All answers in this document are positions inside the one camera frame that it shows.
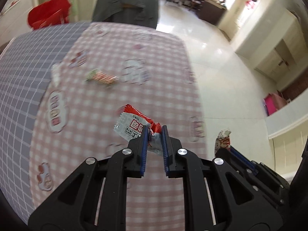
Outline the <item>white red wrapper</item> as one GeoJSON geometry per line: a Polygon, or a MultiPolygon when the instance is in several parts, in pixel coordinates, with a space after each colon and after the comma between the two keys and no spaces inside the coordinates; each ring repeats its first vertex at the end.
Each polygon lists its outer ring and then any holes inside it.
{"type": "Polygon", "coordinates": [[[230,149],[230,134],[231,130],[229,128],[221,130],[216,138],[215,142],[215,154],[219,149],[230,149]]]}

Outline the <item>red white snack packet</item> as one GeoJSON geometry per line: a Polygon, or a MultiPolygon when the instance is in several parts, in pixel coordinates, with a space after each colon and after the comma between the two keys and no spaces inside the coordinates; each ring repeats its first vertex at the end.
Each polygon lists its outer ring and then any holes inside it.
{"type": "Polygon", "coordinates": [[[148,128],[149,132],[148,150],[162,156],[162,126],[159,123],[155,123],[151,118],[142,114],[130,104],[126,104],[123,107],[114,126],[114,131],[126,141],[130,141],[141,136],[144,126],[148,128]]]}

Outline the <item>pink bed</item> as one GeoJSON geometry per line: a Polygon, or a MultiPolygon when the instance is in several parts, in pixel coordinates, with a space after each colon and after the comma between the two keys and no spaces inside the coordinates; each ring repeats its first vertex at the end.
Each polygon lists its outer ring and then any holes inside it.
{"type": "Polygon", "coordinates": [[[267,116],[274,114],[288,104],[279,91],[269,93],[263,100],[267,116]]]}

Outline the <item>pink checkered tablecloth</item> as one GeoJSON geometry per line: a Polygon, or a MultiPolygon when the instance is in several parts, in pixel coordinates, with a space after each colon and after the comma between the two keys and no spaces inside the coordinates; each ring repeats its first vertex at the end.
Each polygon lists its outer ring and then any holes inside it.
{"type": "Polygon", "coordinates": [[[206,157],[203,108],[184,42],[120,23],[70,23],[1,53],[1,191],[23,223],[86,158],[126,148],[114,131],[132,105],[206,157]],[[99,69],[114,85],[86,82],[99,69]]]}

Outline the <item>green orange candy wrapper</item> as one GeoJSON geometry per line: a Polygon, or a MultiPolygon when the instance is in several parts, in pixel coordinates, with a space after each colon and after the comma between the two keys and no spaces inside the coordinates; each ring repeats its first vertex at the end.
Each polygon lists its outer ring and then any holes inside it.
{"type": "Polygon", "coordinates": [[[119,77],[102,72],[99,69],[94,69],[86,75],[86,82],[96,82],[101,85],[114,85],[118,82],[119,77]]]}

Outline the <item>dark wooden desk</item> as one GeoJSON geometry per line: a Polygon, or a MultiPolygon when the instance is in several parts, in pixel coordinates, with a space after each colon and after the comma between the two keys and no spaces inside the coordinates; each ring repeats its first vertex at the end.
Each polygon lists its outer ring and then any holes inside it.
{"type": "Polygon", "coordinates": [[[227,9],[213,0],[198,0],[196,15],[199,19],[217,26],[227,9]]]}

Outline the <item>red plastic chair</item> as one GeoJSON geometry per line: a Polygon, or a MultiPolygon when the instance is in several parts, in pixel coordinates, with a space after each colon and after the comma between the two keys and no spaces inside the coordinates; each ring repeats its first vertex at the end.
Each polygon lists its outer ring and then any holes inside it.
{"type": "Polygon", "coordinates": [[[28,25],[33,30],[69,23],[71,8],[69,0],[49,0],[28,13],[28,25]]]}

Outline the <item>chair with grey jacket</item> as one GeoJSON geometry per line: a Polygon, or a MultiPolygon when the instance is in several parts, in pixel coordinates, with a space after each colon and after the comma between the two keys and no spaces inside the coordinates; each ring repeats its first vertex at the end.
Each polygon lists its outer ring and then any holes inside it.
{"type": "Polygon", "coordinates": [[[97,0],[93,22],[126,23],[157,28],[159,0],[97,0]]]}

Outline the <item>white wall cabinet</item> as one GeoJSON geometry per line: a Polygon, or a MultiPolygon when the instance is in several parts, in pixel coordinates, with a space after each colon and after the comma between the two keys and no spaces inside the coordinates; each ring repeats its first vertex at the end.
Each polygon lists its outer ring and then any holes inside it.
{"type": "Polygon", "coordinates": [[[298,18],[289,10],[274,25],[250,59],[253,68],[278,82],[307,54],[307,45],[298,18]]]}

